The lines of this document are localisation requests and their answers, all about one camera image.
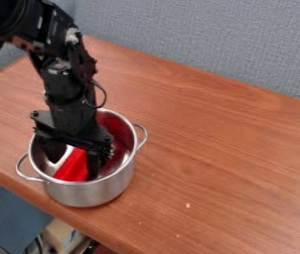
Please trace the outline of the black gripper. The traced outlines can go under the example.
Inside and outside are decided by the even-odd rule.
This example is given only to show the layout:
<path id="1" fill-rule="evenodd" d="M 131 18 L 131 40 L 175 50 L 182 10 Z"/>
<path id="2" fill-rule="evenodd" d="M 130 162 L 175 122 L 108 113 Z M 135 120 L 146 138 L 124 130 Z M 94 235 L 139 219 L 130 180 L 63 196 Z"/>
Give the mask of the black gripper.
<path id="1" fill-rule="evenodd" d="M 35 110 L 29 117 L 39 135 L 33 141 L 35 161 L 56 163 L 65 151 L 67 145 L 86 150 L 87 179 L 98 178 L 111 160 L 112 136 L 98 124 L 96 110 L 79 100 L 67 104 L 48 102 L 48 110 Z"/>

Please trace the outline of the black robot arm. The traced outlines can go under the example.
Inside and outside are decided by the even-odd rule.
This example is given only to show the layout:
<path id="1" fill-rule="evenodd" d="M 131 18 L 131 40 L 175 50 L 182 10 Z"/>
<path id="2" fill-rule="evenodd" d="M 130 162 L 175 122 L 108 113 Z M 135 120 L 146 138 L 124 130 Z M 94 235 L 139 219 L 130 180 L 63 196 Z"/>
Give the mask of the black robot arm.
<path id="1" fill-rule="evenodd" d="M 44 83 L 49 109 L 31 118 L 47 158 L 56 161 L 65 146 L 82 149 L 90 181 L 110 159 L 111 135 L 96 123 L 96 60 L 75 20 L 51 0 L 0 0 L 0 50 L 4 44 L 27 52 Z"/>

